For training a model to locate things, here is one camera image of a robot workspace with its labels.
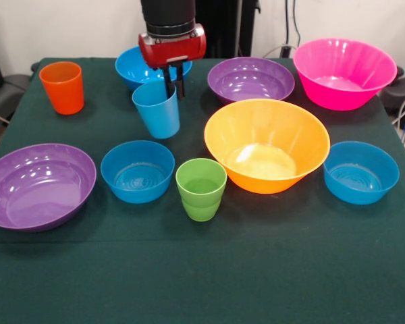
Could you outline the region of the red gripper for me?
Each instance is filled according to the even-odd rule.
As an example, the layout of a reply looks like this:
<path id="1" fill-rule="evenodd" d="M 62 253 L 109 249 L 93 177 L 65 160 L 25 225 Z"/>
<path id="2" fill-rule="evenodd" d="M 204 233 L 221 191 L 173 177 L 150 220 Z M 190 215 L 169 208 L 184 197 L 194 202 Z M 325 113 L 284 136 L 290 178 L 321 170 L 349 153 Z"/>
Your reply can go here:
<path id="1" fill-rule="evenodd" d="M 196 24 L 188 34 L 175 38 L 154 38 L 147 33 L 138 35 L 138 45 L 146 64 L 150 68 L 162 68 L 167 98 L 178 92 L 178 99 L 185 96 L 184 69 L 182 63 L 176 64 L 176 81 L 171 81 L 167 65 L 177 61 L 193 61 L 205 56 L 207 40 L 202 24 Z"/>

